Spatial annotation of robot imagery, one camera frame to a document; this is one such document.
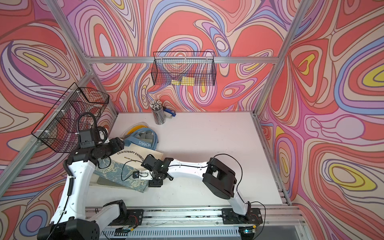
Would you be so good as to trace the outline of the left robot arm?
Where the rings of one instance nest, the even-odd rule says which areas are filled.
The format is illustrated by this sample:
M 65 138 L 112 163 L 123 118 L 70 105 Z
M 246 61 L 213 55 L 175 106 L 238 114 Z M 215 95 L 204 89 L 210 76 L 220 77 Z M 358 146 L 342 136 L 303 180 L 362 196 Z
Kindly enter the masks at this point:
M 111 223 L 128 218 L 122 200 L 107 203 L 93 217 L 86 218 L 86 196 L 99 161 L 122 151 L 120 138 L 108 139 L 108 131 L 97 125 L 94 114 L 85 112 L 77 119 L 78 145 L 63 161 L 67 173 L 60 203 L 49 225 L 39 229 L 39 240 L 98 240 Z

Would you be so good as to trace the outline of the yellow sticky notes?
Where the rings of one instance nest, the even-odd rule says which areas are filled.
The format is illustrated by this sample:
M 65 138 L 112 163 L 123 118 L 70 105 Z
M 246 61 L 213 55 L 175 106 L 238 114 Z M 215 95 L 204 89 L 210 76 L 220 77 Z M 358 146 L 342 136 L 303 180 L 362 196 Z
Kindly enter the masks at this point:
M 174 86 L 194 86 L 195 78 L 193 77 L 182 77 L 178 80 L 171 80 L 171 85 Z

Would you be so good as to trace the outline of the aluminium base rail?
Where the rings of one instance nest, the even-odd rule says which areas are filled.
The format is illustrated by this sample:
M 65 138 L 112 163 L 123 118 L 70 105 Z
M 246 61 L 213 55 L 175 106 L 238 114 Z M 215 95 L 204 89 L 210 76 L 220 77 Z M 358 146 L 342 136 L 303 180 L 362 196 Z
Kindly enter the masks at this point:
M 297 207 L 254 205 L 248 224 L 228 224 L 225 206 L 130 207 L 133 231 L 103 229 L 99 240 L 312 240 Z

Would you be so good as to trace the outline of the white bag yellow handles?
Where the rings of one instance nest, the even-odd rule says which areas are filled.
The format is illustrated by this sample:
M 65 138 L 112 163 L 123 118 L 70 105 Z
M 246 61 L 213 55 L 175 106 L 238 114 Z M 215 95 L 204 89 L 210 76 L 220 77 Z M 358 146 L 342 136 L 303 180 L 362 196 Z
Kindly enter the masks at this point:
M 146 123 L 138 123 L 138 124 L 135 124 L 133 126 L 131 126 L 130 128 L 128 128 L 123 134 L 122 134 L 122 138 L 125 139 L 127 138 L 129 135 L 131 135 L 133 132 L 137 131 L 137 130 L 140 130 L 140 129 L 143 129 L 143 128 L 148 128 L 149 126 L 146 124 Z

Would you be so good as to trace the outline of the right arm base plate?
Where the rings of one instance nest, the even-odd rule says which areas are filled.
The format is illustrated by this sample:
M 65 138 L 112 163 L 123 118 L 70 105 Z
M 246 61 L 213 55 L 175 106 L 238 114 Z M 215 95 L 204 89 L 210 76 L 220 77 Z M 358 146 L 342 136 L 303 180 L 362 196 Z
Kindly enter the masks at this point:
M 220 217 L 225 225 L 261 225 L 263 216 L 259 208 L 250 208 L 245 216 L 236 214 L 233 209 L 222 209 Z

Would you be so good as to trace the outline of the cream canvas tote bag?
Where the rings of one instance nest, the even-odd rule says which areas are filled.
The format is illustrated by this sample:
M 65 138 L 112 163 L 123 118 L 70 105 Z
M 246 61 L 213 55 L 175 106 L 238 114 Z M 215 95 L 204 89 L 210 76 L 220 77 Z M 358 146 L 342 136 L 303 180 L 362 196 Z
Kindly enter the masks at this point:
M 119 183 L 115 183 L 113 181 L 110 181 L 106 178 L 100 177 L 100 176 L 95 175 L 95 174 L 93 174 L 93 176 L 92 176 L 90 185 L 91 186 L 99 186 L 99 187 L 117 188 L 117 189 L 125 188 L 125 186 L 120 185 Z

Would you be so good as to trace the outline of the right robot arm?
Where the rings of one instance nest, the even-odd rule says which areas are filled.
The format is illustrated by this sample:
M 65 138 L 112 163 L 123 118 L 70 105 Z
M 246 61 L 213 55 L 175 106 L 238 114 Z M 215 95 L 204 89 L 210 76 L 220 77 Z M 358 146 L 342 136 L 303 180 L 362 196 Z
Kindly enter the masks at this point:
M 164 160 L 147 155 L 141 166 L 149 171 L 155 181 L 175 178 L 197 179 L 218 198 L 227 200 L 232 207 L 238 223 L 245 223 L 251 218 L 252 205 L 245 202 L 238 191 L 236 173 L 216 157 L 208 162 L 183 162 L 173 158 Z

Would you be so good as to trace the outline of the blue stapler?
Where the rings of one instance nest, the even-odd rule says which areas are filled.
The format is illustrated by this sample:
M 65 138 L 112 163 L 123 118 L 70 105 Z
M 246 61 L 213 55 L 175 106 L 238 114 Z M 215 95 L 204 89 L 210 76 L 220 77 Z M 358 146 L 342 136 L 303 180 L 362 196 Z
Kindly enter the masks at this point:
M 171 110 L 171 109 L 168 109 L 168 108 L 163 107 L 163 111 L 164 111 L 165 113 L 167 113 L 169 116 L 172 116 L 172 117 L 175 117 L 175 116 L 176 116 L 176 112 L 173 111 L 173 110 Z

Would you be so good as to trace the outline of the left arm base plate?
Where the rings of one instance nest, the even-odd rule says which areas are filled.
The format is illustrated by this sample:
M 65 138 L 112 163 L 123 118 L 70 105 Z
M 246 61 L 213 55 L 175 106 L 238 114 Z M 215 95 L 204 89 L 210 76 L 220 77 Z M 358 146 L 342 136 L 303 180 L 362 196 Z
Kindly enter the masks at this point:
M 127 209 L 127 213 L 124 217 L 119 217 L 117 220 L 113 220 L 109 226 L 140 226 L 143 222 L 143 209 Z

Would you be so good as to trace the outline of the metal cup of pencils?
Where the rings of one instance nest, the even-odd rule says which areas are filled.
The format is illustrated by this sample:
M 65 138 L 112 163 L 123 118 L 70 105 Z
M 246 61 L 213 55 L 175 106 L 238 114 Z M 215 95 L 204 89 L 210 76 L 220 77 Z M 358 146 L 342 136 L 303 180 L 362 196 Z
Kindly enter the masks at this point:
M 163 104 L 160 100 L 155 100 L 150 103 L 150 108 L 153 113 L 155 123 L 162 125 L 166 122 L 166 117 L 163 110 Z

